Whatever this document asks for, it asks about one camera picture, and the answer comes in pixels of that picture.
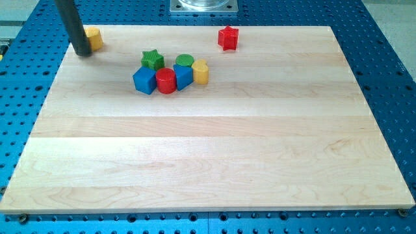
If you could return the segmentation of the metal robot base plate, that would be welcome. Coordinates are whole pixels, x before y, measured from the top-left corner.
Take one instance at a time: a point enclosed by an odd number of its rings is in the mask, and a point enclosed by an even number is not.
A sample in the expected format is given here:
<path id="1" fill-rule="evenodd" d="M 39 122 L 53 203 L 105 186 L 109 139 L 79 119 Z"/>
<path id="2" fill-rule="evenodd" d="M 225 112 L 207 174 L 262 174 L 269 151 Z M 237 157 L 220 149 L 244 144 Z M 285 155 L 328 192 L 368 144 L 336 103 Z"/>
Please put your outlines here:
<path id="1" fill-rule="evenodd" d="M 171 0 L 170 12 L 238 12 L 237 0 Z"/>

